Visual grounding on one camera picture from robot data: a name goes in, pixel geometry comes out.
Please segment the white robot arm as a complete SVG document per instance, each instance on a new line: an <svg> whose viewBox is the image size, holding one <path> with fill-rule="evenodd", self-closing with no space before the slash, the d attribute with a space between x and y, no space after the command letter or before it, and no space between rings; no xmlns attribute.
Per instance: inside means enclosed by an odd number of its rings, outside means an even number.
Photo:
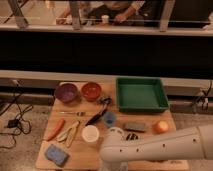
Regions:
<svg viewBox="0 0 213 171"><path fill-rule="evenodd" d="M108 130L99 152L104 162L213 160L213 124L138 140L126 141L123 134L123 130L118 127Z"/></svg>

